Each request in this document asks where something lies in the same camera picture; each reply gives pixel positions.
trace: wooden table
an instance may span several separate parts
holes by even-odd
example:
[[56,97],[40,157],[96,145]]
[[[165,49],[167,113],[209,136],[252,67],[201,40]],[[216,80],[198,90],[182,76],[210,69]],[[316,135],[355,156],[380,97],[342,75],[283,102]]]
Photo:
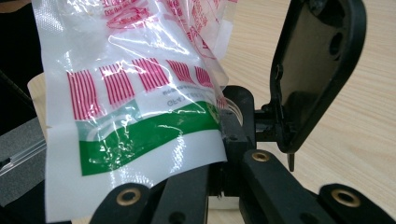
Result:
[[[269,74],[289,1],[240,0],[233,35],[221,61],[230,84],[248,88],[256,107],[269,102]],[[361,59],[315,130],[296,155],[294,176],[318,192],[330,183],[365,194],[396,218],[396,1],[365,2],[368,27]],[[45,130],[42,75],[29,83]],[[259,148],[286,156],[273,143]],[[209,212],[208,223],[243,223],[236,210]]]

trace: screw hole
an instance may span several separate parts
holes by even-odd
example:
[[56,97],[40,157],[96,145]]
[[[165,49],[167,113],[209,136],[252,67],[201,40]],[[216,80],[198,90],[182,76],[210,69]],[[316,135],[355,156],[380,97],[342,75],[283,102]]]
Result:
[[310,213],[301,213],[300,220],[305,224],[318,224],[318,219]]
[[140,199],[139,189],[125,189],[117,196],[117,203],[121,206],[128,206],[137,203]]
[[264,152],[255,152],[252,155],[253,159],[255,161],[269,161],[270,156]]
[[330,43],[330,48],[329,48],[329,52],[332,56],[336,56],[340,52],[340,46],[342,40],[343,40],[343,35],[341,33],[337,33],[332,38],[332,42]]
[[361,206],[361,200],[358,196],[344,189],[334,189],[332,191],[332,197],[340,204],[348,207]]
[[186,221],[186,216],[180,212],[174,212],[169,216],[170,224],[183,224]]

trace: green stripe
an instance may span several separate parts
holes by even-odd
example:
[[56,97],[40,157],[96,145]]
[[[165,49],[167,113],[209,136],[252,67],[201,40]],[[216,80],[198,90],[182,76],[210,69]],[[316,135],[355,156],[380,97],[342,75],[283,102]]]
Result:
[[166,114],[117,129],[102,141],[79,141],[82,175],[119,169],[179,136],[218,130],[219,114],[207,102],[186,105]]

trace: black plastic device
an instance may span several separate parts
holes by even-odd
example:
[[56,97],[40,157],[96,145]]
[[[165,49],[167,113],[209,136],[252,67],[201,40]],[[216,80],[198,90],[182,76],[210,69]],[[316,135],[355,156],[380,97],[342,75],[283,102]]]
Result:
[[291,156],[300,148],[352,74],[365,33],[362,1],[291,1],[271,68],[271,102],[258,116],[272,139],[258,141],[276,141]]

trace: gray surface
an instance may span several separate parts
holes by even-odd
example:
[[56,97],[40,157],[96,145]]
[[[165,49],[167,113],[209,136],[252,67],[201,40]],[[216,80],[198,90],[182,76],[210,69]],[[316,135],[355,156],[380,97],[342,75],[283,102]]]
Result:
[[46,151],[41,151],[33,158],[0,176],[0,204],[8,203],[21,197],[44,180]]
[[29,148],[43,138],[38,118],[27,121],[0,136],[0,161]]
[[[44,139],[38,119],[0,136],[0,161],[22,152]],[[6,205],[44,180],[46,150],[0,175],[0,204]]]

